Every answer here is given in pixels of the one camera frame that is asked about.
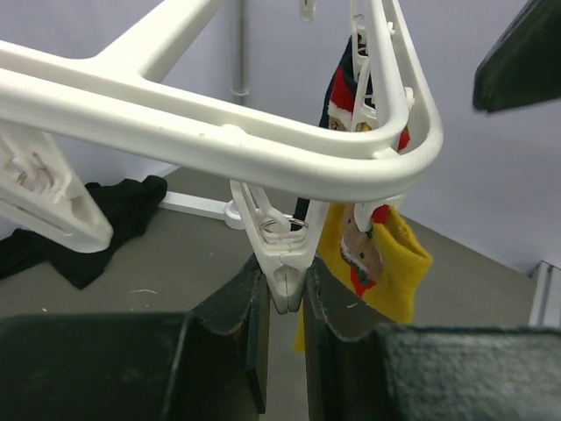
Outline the yellow bear sock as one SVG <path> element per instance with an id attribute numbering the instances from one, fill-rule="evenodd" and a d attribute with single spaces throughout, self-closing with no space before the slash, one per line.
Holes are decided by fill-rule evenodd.
<path id="1" fill-rule="evenodd" d="M 415 291 L 432 257 L 393 206 L 371 216 L 367 232 L 358 229 L 352 203 L 333 203 L 317 252 L 345 287 L 389 320 L 408 324 L 414 318 Z"/>

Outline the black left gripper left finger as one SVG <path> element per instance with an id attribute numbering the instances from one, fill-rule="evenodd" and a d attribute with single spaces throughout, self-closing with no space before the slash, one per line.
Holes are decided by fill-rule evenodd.
<path id="1" fill-rule="evenodd" d="M 4 420 L 256 420 L 270 298 L 255 258 L 187 312 L 1 323 Z"/>

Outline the white clip sock hanger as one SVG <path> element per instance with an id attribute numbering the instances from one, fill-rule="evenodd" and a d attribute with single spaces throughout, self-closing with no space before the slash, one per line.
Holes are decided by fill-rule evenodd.
<path id="1" fill-rule="evenodd" d="M 352 9 L 359 74 L 352 125 L 335 132 L 161 85 L 217 1 L 165 1 L 98 55 L 1 45 L 1 213 L 80 252 L 104 216 L 54 141 L 64 135 L 226 177 L 279 313 L 296 311 L 332 202 L 357 227 L 399 205 L 438 156 L 443 129 L 395 1 Z"/>

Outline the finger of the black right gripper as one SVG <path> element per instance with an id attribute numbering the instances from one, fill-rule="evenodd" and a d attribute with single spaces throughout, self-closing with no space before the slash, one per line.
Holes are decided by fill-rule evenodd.
<path id="1" fill-rule="evenodd" d="M 495 113 L 560 98 L 560 2 L 528 1 L 479 64 L 472 106 Z"/>

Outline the navy santa sock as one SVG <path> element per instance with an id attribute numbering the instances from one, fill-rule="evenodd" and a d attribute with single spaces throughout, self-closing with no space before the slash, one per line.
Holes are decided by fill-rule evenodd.
<path id="1" fill-rule="evenodd" d="M 319 121 L 321 128 L 363 132 L 370 131 L 376 126 L 363 122 L 352 125 L 357 88 L 358 83 L 354 79 L 353 70 L 352 39 L 349 39 L 325 93 L 323 112 Z"/>

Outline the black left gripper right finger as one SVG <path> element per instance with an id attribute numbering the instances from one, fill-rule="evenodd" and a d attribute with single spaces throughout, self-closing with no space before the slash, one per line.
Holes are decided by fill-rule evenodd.
<path id="1" fill-rule="evenodd" d="M 557 420 L 560 333 L 389 323 L 321 260 L 303 293 L 312 420 Z"/>

